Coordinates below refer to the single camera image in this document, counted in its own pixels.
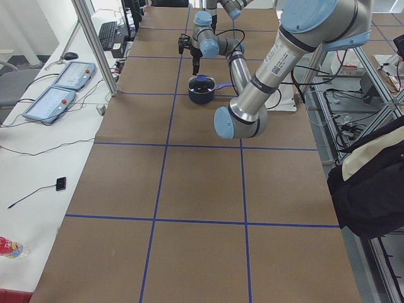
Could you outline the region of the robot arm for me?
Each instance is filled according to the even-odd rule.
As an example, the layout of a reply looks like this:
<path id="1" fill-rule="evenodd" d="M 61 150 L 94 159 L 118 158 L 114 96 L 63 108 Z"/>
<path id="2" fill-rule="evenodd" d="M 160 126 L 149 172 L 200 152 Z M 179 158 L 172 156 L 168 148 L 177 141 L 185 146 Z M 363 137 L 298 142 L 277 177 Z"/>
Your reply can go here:
<path id="1" fill-rule="evenodd" d="M 241 15 L 241 10 L 248 1 L 207 1 L 206 7 L 194 16 L 194 26 L 191 37 L 185 48 L 193 57 L 193 75 L 199 73 L 200 59 L 214 59 L 223 56 L 229 66 L 230 81 L 237 95 L 249 83 L 251 74 L 244 57 L 243 40 L 231 39 L 224 36 L 226 31 L 217 32 L 217 9 L 222 5 L 232 20 Z"/>
<path id="2" fill-rule="evenodd" d="M 262 64 L 239 96 L 214 116 L 223 139 L 252 138 L 267 123 L 265 102 L 277 91 L 304 54 L 340 51 L 367 43 L 371 34 L 373 1 L 286 1 L 278 36 Z"/>

